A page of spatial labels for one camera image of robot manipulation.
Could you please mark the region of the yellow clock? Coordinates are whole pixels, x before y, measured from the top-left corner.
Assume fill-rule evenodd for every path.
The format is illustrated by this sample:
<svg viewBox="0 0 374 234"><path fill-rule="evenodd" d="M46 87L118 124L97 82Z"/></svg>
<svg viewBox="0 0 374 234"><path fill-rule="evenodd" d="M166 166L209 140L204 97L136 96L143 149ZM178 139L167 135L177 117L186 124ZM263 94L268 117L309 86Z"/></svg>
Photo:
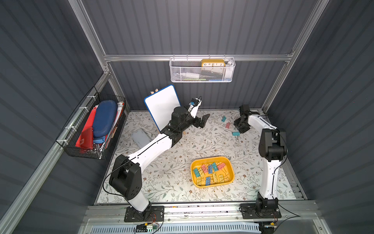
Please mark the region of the yellow clock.
<svg viewBox="0 0 374 234"><path fill-rule="evenodd" d="M203 59L201 60L201 67L225 67L224 59Z"/></svg>

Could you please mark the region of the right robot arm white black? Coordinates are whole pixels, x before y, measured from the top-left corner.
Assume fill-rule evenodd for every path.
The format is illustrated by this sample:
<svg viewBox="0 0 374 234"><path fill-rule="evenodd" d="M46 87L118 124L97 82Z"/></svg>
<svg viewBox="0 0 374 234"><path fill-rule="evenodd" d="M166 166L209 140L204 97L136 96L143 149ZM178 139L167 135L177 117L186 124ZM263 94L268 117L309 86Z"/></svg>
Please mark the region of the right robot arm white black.
<svg viewBox="0 0 374 234"><path fill-rule="evenodd" d="M239 107L240 117L234 121L234 126L243 134L256 129L260 135L258 151L263 158L264 170L262 184L256 199L257 213L278 209L277 179L279 168L285 160L288 149L286 146L286 132L277 128L255 111L251 111L247 104Z"/></svg>

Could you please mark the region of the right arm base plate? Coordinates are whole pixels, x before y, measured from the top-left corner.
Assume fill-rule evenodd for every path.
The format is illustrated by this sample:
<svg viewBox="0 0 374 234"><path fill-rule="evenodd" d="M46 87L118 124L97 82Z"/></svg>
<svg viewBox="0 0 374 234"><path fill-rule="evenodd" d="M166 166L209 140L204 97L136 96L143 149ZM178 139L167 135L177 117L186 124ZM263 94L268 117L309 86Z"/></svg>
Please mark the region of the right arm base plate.
<svg viewBox="0 0 374 234"><path fill-rule="evenodd" d="M260 209L254 203L242 203L239 211L243 219L278 219L282 215L279 209Z"/></svg>

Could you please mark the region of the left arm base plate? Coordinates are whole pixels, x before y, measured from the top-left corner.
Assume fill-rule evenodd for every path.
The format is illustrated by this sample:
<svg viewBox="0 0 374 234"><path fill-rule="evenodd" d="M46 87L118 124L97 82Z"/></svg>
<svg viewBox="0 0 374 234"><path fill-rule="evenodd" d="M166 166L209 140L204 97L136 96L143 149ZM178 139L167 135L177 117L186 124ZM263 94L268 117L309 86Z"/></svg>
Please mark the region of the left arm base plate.
<svg viewBox="0 0 374 234"><path fill-rule="evenodd" d="M130 206L126 208L124 222L162 222L164 221L164 214L164 206L151 205L147 207L143 212L139 212L134 207Z"/></svg>

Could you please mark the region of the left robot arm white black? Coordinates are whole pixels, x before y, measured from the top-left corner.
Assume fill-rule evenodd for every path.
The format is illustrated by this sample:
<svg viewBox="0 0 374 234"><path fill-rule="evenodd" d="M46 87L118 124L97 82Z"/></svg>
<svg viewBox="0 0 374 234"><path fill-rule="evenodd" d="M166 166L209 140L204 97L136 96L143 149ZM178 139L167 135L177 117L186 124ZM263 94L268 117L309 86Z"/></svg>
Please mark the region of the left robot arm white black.
<svg viewBox="0 0 374 234"><path fill-rule="evenodd" d="M143 195L142 173L161 154L172 148L182 138L189 127L204 128L210 114L196 117L198 106L174 108L171 120L160 131L159 135L137 152L119 155L109 177L112 186L137 212L143 213L150 202Z"/></svg>

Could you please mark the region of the yellow plastic storage tray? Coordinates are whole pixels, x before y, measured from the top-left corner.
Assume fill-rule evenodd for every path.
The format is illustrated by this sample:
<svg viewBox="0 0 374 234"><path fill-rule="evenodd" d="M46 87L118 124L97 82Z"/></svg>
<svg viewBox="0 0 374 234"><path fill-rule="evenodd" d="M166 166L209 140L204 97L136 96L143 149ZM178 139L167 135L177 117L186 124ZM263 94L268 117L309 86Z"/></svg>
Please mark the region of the yellow plastic storage tray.
<svg viewBox="0 0 374 234"><path fill-rule="evenodd" d="M203 189L230 184L235 173L228 158L211 157L192 162L191 179L197 188Z"/></svg>

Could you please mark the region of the yellow binder clip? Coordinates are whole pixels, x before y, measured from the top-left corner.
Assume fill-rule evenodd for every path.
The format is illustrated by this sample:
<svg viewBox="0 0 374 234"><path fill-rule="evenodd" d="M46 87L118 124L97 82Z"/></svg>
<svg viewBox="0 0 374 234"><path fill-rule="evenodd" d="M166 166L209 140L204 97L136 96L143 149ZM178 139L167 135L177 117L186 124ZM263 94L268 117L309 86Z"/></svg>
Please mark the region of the yellow binder clip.
<svg viewBox="0 0 374 234"><path fill-rule="evenodd" d="M230 177L230 175L219 174L218 175L218 182L220 184L230 183L231 182L231 177Z"/></svg>
<svg viewBox="0 0 374 234"><path fill-rule="evenodd" d="M200 187L203 187L203 186L205 186L206 185L206 179L205 179L205 177L198 177L197 179L196 179L196 185L197 186L200 186Z"/></svg>
<svg viewBox="0 0 374 234"><path fill-rule="evenodd" d="M219 183L220 182L219 176L216 173L212 174L212 178L213 178L214 183Z"/></svg>

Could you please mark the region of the translucent small plastic box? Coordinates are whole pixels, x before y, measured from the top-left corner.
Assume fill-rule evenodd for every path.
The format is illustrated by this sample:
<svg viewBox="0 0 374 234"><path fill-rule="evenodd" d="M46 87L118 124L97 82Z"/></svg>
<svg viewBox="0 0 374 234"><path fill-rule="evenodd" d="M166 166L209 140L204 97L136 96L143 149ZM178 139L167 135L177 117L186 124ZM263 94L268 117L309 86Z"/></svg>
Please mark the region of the translucent small plastic box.
<svg viewBox="0 0 374 234"><path fill-rule="evenodd" d="M131 137L140 149L152 141L152 139L143 129L136 130L131 134Z"/></svg>

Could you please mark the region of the blue oval case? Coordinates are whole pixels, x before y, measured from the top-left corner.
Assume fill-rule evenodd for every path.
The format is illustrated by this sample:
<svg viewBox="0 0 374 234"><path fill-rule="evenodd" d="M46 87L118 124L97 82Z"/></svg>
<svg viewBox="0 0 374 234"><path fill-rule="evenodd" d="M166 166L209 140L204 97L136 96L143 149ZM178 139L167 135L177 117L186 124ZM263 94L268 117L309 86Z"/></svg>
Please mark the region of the blue oval case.
<svg viewBox="0 0 374 234"><path fill-rule="evenodd" d="M96 110L93 122L93 137L106 136L112 128L117 114L117 103L113 100L102 101Z"/></svg>

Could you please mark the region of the small whiteboard blue frame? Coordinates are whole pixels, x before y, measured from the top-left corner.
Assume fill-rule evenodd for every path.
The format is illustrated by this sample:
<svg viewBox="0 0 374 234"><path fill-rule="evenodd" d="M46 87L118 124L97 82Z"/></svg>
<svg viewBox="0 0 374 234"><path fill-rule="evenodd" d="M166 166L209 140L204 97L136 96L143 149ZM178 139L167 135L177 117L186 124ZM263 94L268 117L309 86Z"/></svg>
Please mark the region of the small whiteboard blue frame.
<svg viewBox="0 0 374 234"><path fill-rule="evenodd" d="M174 108L181 106L172 84L144 98L144 103L159 131L168 125Z"/></svg>

